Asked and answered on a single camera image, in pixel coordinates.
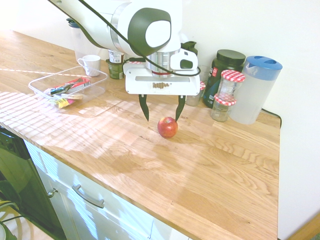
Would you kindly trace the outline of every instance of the blue lid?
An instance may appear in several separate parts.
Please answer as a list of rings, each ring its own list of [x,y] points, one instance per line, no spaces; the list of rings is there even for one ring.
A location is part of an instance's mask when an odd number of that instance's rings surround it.
[[[248,56],[244,63],[242,73],[252,76],[256,79],[273,81],[276,80],[282,65],[265,56]]]
[[[70,27],[76,28],[76,29],[80,28],[72,18],[68,17],[66,20],[68,21]]]

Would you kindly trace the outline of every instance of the drawer handle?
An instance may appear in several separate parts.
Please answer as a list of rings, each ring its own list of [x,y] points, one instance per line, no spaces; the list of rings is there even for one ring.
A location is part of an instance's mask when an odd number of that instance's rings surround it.
[[[76,194],[78,194],[81,198],[83,198],[87,202],[101,209],[105,207],[105,204],[104,204],[105,200],[101,199],[100,201],[98,201],[98,200],[92,199],[91,197],[85,196],[82,192],[79,191],[80,188],[81,188],[80,184],[76,186],[72,186],[72,189],[76,192]]]

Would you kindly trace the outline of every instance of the dark green container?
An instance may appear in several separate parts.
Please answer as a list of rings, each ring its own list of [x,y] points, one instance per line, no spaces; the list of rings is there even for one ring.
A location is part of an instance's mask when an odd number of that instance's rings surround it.
[[[109,60],[106,60],[109,67],[109,76],[112,79],[123,79],[124,71],[122,70],[122,63],[113,63]]]
[[[242,72],[246,56],[240,52],[221,49],[216,53],[216,58],[212,61],[210,77],[206,84],[203,102],[212,109],[214,105],[214,96],[218,92],[221,72],[226,69]]]

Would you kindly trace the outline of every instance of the white cabinet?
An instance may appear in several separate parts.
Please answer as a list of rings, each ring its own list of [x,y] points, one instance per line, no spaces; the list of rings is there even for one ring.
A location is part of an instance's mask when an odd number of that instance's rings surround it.
[[[116,194],[25,141],[68,240],[188,240]]]
[[[151,240],[188,240],[189,238],[158,219],[154,219]]]
[[[64,227],[68,232],[69,238],[74,240],[143,240],[141,236],[135,236],[134,231],[129,232],[116,222],[113,222],[106,216],[106,212],[86,202],[79,196],[74,189],[68,188],[62,183],[51,180],[52,189],[57,192],[51,198],[54,208],[62,208],[62,225],[69,222],[68,227]]]

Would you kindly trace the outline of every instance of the plastic container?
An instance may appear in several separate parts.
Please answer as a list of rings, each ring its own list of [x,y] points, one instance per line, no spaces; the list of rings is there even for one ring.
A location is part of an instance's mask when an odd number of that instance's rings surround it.
[[[87,76],[83,66],[76,66],[32,80],[28,87],[34,91],[38,101],[50,106],[48,110],[55,109],[56,112],[64,113],[91,101],[106,91],[108,75],[102,71],[98,72],[97,76]],[[61,91],[60,88],[65,89],[66,83],[70,84],[75,80],[78,85],[72,84],[72,88],[68,88],[67,92]]]
[[[220,99],[217,94],[214,95],[214,102],[211,111],[211,118],[218,122],[225,122],[228,120],[230,112],[237,100],[230,99],[230,101],[224,101]]]
[[[72,18],[66,19],[71,29],[71,38],[74,47],[75,60],[86,55],[99,55],[101,48],[93,45]]]
[[[234,99],[245,78],[239,71],[229,69],[222,71],[218,97],[223,100]]]
[[[198,105],[202,95],[204,94],[206,85],[203,81],[200,82],[200,92],[195,96],[186,96],[185,104],[195,107]]]
[[[218,92],[221,72],[226,69],[241,72],[244,67],[246,56],[240,52],[221,49],[216,53],[216,58],[212,61],[211,76],[206,84],[203,102],[209,108],[213,107],[214,96]]]
[[[245,81],[235,96],[237,104],[230,117],[241,124],[253,124],[283,67],[264,56],[249,56],[244,66]]]

